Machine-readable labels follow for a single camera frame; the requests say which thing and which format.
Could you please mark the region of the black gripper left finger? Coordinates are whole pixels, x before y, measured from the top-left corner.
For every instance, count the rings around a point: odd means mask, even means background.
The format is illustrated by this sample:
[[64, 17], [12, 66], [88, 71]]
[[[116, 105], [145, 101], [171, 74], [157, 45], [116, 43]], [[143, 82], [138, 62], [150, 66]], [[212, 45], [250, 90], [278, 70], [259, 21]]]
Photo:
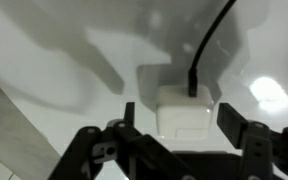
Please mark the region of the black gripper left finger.
[[114, 161], [129, 180], [198, 180], [198, 174], [150, 135], [135, 127], [135, 104], [104, 130], [81, 128], [48, 180], [95, 180], [106, 162]]

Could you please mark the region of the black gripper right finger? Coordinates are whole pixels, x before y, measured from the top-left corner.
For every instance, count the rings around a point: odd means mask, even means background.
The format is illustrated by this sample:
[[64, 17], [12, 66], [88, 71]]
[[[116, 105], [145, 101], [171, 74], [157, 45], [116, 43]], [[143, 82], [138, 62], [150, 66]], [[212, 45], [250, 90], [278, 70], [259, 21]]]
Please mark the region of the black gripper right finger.
[[217, 125], [242, 151], [239, 180], [273, 180], [273, 166], [288, 176], [288, 127], [275, 132], [266, 124], [247, 120], [228, 103], [219, 105]]

